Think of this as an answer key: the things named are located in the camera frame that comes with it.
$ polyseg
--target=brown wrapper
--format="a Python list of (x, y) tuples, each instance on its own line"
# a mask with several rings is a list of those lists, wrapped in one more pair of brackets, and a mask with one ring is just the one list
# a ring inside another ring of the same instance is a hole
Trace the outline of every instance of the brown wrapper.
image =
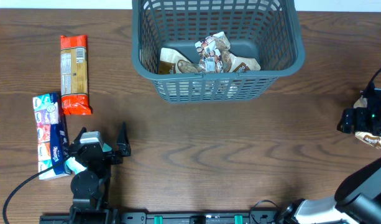
[(192, 64), (185, 56), (176, 50), (162, 48), (158, 74), (199, 73), (205, 69), (198, 64)]
[[(359, 100), (356, 101), (356, 103), (353, 106), (354, 108), (358, 107), (367, 107), (367, 99), (361, 97)], [(366, 132), (361, 132), (357, 131), (354, 136), (358, 139), (360, 139), (362, 142), (369, 144), (370, 146), (376, 148), (376, 149), (381, 149), (381, 137), (379, 136), (374, 136), (371, 133), (366, 133)]]
[(260, 65), (254, 58), (236, 57), (234, 54), (224, 51), (222, 53), (223, 72), (259, 71)]

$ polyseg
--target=snack package in gripper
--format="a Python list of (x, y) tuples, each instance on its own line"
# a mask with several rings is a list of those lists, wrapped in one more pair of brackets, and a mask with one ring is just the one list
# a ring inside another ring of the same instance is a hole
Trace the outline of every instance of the snack package in gripper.
[(65, 115), (92, 114), (88, 99), (86, 35), (60, 37), (60, 77)]
[[(38, 167), (41, 172), (64, 159), (68, 153), (68, 141), (60, 98), (56, 93), (34, 97), (33, 109), (38, 136)], [(64, 163), (41, 174), (39, 179), (50, 180), (70, 173)]]
[[(366, 108), (367, 107), (368, 99), (361, 97), (359, 100), (354, 103), (353, 108)], [(360, 139), (362, 142), (369, 144), (370, 146), (381, 149), (381, 136), (374, 136), (371, 133), (363, 132), (363, 131), (356, 131), (354, 133), (354, 136), (358, 139)]]

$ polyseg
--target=wooden table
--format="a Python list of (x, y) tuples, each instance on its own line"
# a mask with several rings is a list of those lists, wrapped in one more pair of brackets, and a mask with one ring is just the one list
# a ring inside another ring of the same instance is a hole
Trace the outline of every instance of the wooden table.
[[(131, 12), (0, 9), (0, 223), (11, 191), (37, 172), (32, 97), (60, 91), (60, 35), (88, 34), (92, 116), (67, 117), (115, 142), (126, 121), (132, 156), (113, 167), (111, 205), (151, 212), (248, 210), (335, 193), (381, 156), (336, 131), (342, 110), (381, 67), (381, 14), (299, 13), (306, 62), (259, 99), (169, 105), (131, 64)], [(381, 87), (381, 76), (377, 82)], [(71, 177), (34, 180), (11, 223), (66, 213)]]

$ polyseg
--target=food packaging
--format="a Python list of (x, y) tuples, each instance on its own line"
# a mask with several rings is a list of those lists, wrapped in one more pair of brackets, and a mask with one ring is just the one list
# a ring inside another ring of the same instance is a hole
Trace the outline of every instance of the food packaging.
[[(356, 101), (356, 103), (353, 106), (354, 108), (358, 107), (367, 107), (367, 99), (361, 97), (359, 100)], [(362, 131), (356, 131), (354, 136), (357, 139), (360, 139), (362, 142), (376, 148), (376, 149), (381, 149), (381, 137), (380, 136), (374, 136), (371, 133), (366, 133)]]
[(225, 51), (222, 53), (223, 72), (259, 71), (260, 65), (254, 58), (236, 57)]
[(88, 99), (86, 35), (60, 37), (62, 108), (66, 115), (91, 114)]
[(160, 65), (158, 74), (198, 73), (205, 69), (197, 64), (192, 64), (185, 56), (177, 50), (162, 48), (160, 54)]
[(200, 55), (200, 66), (202, 66), (207, 73), (224, 72), (221, 54), (230, 49), (230, 42), (224, 32), (219, 32), (211, 37), (206, 37), (204, 40), (198, 41), (195, 47), (197, 53)]
[[(58, 94), (49, 93), (34, 97), (33, 109), (37, 125), (39, 172), (41, 172), (64, 160), (64, 156), (68, 153), (68, 141)], [(64, 163), (41, 174), (39, 179), (50, 180), (70, 174), (70, 169)]]
[(204, 40), (198, 41), (196, 44), (197, 53), (201, 57), (209, 57), (210, 52), (218, 49), (220, 52), (230, 50), (230, 41), (227, 39), (224, 32), (219, 32), (210, 37), (206, 37)]

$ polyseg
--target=kleenex tissue box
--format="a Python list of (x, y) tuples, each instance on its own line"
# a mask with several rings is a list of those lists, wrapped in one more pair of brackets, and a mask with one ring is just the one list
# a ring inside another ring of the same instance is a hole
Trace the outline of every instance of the kleenex tissue box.
[[(37, 123), (39, 172), (64, 160), (68, 152), (63, 111), (56, 93), (33, 98), (35, 122)], [(50, 180), (70, 175), (66, 163), (39, 176)]]

